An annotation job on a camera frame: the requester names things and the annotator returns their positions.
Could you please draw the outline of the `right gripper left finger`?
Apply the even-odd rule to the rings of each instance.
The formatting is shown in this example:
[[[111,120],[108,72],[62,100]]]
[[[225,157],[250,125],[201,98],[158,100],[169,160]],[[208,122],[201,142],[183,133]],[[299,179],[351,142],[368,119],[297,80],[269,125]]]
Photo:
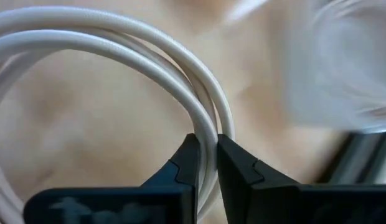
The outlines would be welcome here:
[[[188,134],[139,187],[56,188],[30,198],[25,224],[196,224],[200,144]]]

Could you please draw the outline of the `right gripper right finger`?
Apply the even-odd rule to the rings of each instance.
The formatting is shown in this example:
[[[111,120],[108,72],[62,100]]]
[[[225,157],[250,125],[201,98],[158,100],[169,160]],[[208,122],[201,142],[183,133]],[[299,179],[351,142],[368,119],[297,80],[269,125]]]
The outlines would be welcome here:
[[[300,184],[219,135],[228,224],[386,224],[386,185]]]

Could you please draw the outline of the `grey plastic bin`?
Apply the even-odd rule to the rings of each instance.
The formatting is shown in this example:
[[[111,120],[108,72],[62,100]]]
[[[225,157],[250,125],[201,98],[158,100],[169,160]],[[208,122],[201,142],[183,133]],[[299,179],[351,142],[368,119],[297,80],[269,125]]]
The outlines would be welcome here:
[[[386,0],[289,0],[286,104],[298,124],[386,132]]]

